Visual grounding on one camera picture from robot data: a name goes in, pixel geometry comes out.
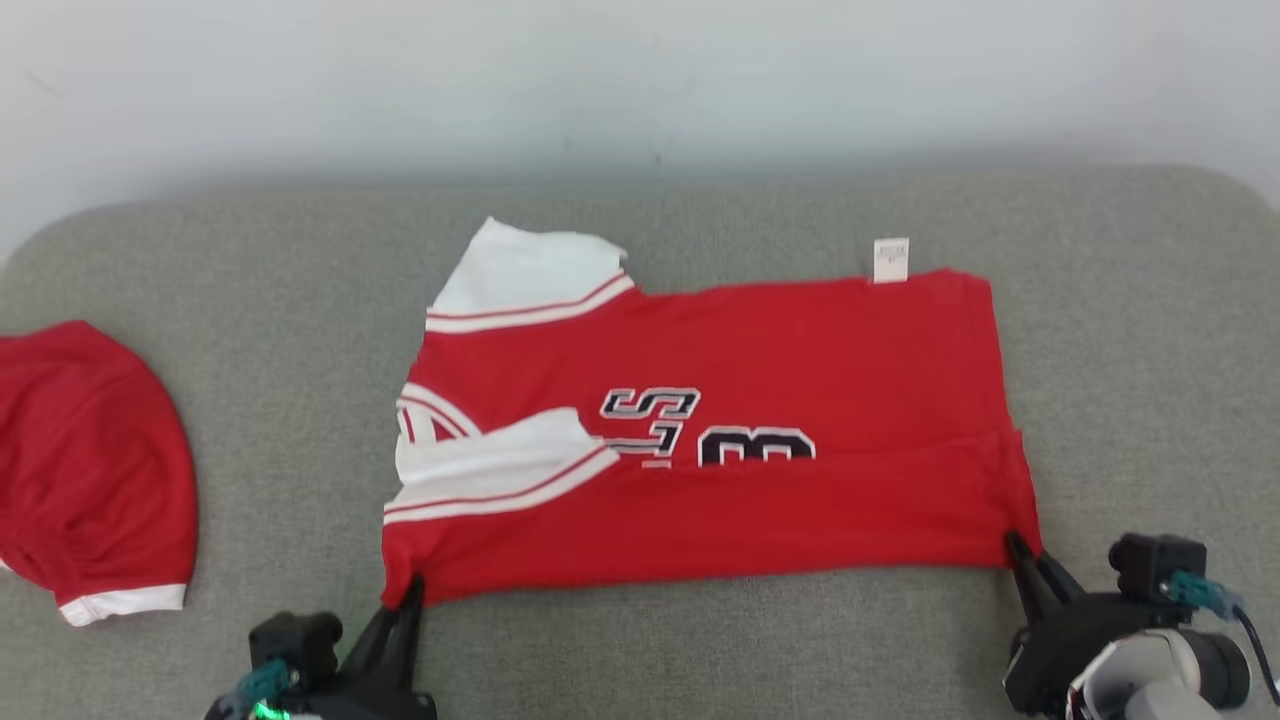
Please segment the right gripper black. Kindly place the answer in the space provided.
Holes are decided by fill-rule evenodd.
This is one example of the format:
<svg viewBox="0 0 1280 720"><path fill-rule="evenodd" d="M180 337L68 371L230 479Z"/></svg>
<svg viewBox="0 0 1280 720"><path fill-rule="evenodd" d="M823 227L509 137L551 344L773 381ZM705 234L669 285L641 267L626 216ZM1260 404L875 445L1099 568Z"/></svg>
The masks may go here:
<svg viewBox="0 0 1280 720"><path fill-rule="evenodd" d="M1069 684L1114 641L1175 628L1178 607L1089 593L1051 553L1037 557L1020 532L1004 537L1027 624L1012 643L1004 691L1029 717L1065 717Z"/></svg>

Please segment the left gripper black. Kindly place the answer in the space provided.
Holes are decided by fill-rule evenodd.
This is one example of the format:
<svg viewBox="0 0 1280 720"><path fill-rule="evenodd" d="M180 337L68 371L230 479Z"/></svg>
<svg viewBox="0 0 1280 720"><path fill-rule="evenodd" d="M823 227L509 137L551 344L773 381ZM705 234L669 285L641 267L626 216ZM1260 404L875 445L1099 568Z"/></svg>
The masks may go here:
<svg viewBox="0 0 1280 720"><path fill-rule="evenodd" d="M394 609L379 609L340 666L343 680L317 689L244 678L219 696L206 719L435 719L436 705L413 692L425 580L412 577Z"/></svg>

